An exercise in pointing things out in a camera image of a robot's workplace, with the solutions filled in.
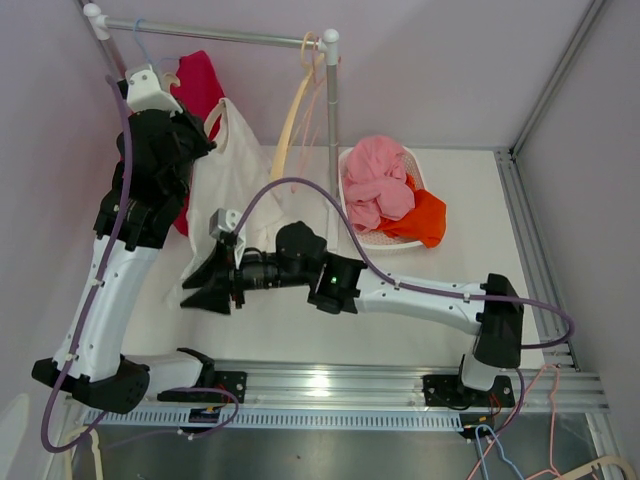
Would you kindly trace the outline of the white t shirt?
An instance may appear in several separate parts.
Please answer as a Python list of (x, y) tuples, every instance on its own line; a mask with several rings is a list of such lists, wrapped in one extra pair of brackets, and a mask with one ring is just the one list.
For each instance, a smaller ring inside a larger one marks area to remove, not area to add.
[(223, 208), (242, 212), (269, 181), (270, 159), (236, 106), (221, 99), (208, 114), (204, 127), (214, 136), (217, 147), (195, 162), (186, 218), (192, 258), (179, 281), (166, 296), (173, 309), (178, 306), (181, 282), (194, 273), (215, 248), (210, 235), (210, 218)]

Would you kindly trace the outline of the pink wire hanger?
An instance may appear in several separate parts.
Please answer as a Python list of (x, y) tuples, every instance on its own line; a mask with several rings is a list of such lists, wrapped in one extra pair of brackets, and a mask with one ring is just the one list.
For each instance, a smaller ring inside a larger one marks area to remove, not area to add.
[(313, 32), (307, 32), (303, 37), (300, 63), (304, 70), (304, 77), (292, 105), (294, 119), (288, 147), (298, 144), (299, 153), (295, 173), (298, 177), (303, 177), (309, 163), (309, 149), (320, 133), (320, 126), (315, 120), (315, 111), (326, 82), (326, 77), (321, 75), (324, 54), (320, 51), (320, 39)]

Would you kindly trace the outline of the pink t shirt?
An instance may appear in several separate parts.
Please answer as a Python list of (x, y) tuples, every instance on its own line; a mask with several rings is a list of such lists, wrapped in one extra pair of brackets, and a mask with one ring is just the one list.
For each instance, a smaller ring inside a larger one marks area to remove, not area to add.
[(355, 230), (376, 230), (383, 220), (401, 220), (415, 207), (405, 154), (394, 139), (377, 135), (360, 140), (347, 155), (343, 195)]

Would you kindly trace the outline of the orange t shirt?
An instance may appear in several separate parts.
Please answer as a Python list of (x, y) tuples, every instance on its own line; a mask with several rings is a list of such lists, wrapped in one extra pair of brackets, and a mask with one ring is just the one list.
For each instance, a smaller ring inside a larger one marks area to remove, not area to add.
[(410, 174), (406, 185), (414, 193), (415, 208), (400, 220), (382, 217), (377, 231), (392, 239), (420, 241), (426, 248), (435, 248), (446, 233), (447, 206), (429, 191), (419, 189)]

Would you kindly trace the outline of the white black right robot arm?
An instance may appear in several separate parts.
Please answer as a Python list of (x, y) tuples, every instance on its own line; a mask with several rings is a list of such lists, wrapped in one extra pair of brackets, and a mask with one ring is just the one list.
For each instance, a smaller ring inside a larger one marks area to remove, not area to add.
[(524, 308), (502, 275), (444, 290), (429, 282), (411, 287), (378, 276), (362, 260), (329, 252), (326, 240), (301, 221), (279, 229), (272, 252), (247, 250), (236, 259), (231, 239), (220, 234), (209, 257), (183, 281), (188, 295), (182, 308), (228, 315), (244, 305), (248, 291), (306, 286), (308, 303), (327, 314), (395, 314), (454, 328), (474, 338), (455, 380), (456, 395), (470, 405), (490, 394), (499, 371), (521, 365)]

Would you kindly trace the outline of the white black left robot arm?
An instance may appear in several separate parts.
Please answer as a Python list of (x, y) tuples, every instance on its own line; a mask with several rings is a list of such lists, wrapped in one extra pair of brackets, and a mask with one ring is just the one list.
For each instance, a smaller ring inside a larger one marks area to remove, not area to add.
[(182, 110), (132, 114), (132, 174), (119, 161), (111, 188), (94, 223), (92, 267), (83, 291), (93, 300), (80, 305), (69, 331), (52, 357), (35, 362), (31, 376), (58, 386), (94, 409), (126, 414), (150, 393), (151, 363), (121, 353), (124, 334), (147, 272), (189, 194), (194, 162), (215, 146), (203, 121)]

